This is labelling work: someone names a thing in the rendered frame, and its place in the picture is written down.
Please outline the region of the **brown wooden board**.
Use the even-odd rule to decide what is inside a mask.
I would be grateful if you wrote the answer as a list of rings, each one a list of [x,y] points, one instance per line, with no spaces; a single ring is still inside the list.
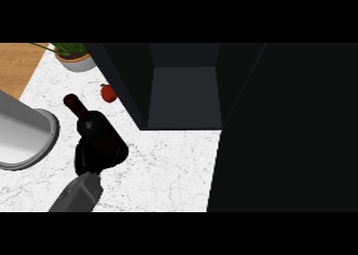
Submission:
[[[0,90],[20,99],[45,49],[29,43],[0,43]]]

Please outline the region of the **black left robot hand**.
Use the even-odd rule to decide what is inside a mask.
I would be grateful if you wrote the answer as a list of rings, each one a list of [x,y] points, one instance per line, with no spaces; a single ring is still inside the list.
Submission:
[[[75,168],[82,175],[87,172],[101,174],[103,170],[121,164],[130,156],[130,147],[122,143],[118,151],[112,155],[101,155],[88,142],[81,139],[76,146]]]

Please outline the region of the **dark grey open cabinet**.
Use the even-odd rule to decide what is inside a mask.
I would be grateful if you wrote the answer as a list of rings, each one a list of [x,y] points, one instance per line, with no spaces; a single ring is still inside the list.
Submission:
[[[85,45],[141,130],[214,130],[226,125],[261,43]]]

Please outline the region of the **potted green plant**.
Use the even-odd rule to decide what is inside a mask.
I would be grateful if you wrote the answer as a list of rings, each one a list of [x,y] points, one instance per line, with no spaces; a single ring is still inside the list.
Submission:
[[[56,54],[56,58],[69,71],[84,73],[97,67],[84,43],[54,43],[53,48],[38,43],[35,43],[35,46]]]

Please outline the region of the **dark red wine bottle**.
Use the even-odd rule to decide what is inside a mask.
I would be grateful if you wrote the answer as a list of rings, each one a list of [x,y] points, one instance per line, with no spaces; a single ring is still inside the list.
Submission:
[[[64,105],[79,118],[78,132],[84,140],[103,156],[116,153],[124,140],[104,114],[90,111],[75,94],[64,97]]]

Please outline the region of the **red tomato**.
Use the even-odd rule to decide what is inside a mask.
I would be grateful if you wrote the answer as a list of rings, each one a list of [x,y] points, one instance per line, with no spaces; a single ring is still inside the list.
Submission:
[[[118,94],[110,85],[101,84],[101,96],[107,103],[112,103],[118,99]]]

